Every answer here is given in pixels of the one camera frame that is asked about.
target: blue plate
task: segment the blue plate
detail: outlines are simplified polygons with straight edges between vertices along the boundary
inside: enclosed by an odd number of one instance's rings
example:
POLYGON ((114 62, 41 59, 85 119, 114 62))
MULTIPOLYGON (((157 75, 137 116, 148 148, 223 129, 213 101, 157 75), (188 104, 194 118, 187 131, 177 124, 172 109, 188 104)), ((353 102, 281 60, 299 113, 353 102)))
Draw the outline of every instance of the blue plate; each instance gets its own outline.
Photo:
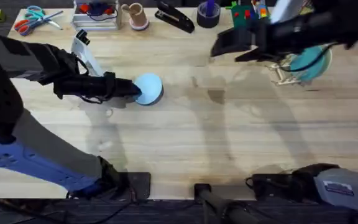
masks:
MULTIPOLYGON (((321 53, 321 51, 323 50, 319 46, 305 49, 302 54, 297 56, 297 58, 291 62, 290 65, 291 70, 298 69, 308 65, 321 53)), ((329 54, 330 51, 326 53, 326 55, 324 55, 315 65, 307 69, 306 73, 299 77, 299 80, 310 81, 322 75, 328 67, 327 61, 331 59, 331 56, 329 54)))
POLYGON ((135 99, 140 105, 155 103, 162 94, 162 81, 154 73, 145 73, 139 76, 134 84, 140 88, 142 94, 135 99))

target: black tape roll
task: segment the black tape roll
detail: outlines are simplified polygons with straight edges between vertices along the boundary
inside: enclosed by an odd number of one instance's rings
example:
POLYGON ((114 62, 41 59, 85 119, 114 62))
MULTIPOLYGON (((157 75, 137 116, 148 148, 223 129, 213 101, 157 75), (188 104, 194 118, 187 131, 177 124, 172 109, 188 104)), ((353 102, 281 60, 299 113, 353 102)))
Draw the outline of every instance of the black tape roll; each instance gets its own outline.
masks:
POLYGON ((219 23, 219 17, 221 15, 221 7, 219 4, 214 3, 213 15, 206 16, 206 2, 201 3, 197 8, 197 23, 204 28, 215 27, 219 23))

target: stapler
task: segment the stapler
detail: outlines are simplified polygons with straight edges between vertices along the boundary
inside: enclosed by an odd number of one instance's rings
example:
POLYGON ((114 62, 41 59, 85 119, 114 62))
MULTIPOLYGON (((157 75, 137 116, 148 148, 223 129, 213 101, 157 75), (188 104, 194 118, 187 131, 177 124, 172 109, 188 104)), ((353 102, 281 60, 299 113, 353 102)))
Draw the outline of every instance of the stapler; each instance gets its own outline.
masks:
POLYGON ((163 1, 157 1, 158 11, 155 16, 187 33, 194 31, 194 23, 178 9, 163 1))

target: wooden table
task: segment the wooden table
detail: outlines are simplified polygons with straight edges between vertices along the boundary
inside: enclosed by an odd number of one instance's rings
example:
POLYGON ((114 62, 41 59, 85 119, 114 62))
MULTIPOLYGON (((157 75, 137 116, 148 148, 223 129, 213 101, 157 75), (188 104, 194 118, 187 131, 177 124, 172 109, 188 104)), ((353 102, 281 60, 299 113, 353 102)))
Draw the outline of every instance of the wooden table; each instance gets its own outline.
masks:
MULTIPOLYGON (((196 21, 195 9, 180 10, 196 21)), ((28 37, 15 31, 9 37, 69 50, 75 31, 72 10, 64 11, 54 19, 64 30, 43 26, 28 37)), ((13 80, 25 107, 78 149, 119 170, 149 171, 152 198, 192 198, 198 182, 232 193, 225 197, 249 198, 251 192, 240 191, 251 174, 317 162, 358 171, 358 44, 349 51, 334 48, 330 69, 311 86, 276 87, 267 68, 234 63, 238 54, 209 58, 216 34, 232 26, 229 11, 222 11, 217 27, 196 26, 193 34, 154 18, 156 9, 145 11, 147 30, 132 31, 126 16, 120 31, 90 32, 89 47, 118 77, 159 75, 165 95, 158 104, 59 100, 52 85, 13 80)), ((0 197, 64 194, 57 185, 0 169, 0 197)))

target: scissors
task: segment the scissors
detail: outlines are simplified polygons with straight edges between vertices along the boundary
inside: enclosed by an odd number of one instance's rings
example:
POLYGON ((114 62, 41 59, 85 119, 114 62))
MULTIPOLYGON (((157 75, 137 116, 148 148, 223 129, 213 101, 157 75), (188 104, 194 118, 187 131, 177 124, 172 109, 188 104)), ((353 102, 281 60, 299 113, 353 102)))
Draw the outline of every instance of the scissors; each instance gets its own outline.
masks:
MULTIPOLYGON (((27 13, 24 14, 24 19, 37 20, 37 19, 43 18, 44 16, 45 16, 45 12, 41 7, 39 7, 39 6, 29 6, 29 7, 27 7, 27 13)), ((60 25, 57 24, 56 22, 49 20, 48 23, 53 25, 57 29, 62 30, 60 25)))
POLYGON ((14 28, 16 31, 18 31, 18 33, 20 33, 20 35, 29 35, 36 27, 38 27, 39 25, 42 25, 45 22, 50 22, 50 18, 52 18, 53 16, 57 16, 59 14, 63 13, 62 11, 56 12, 52 15, 47 15, 47 16, 43 16, 40 17, 36 20, 34 19, 24 19, 22 21, 19 21, 18 23, 15 24, 14 28))

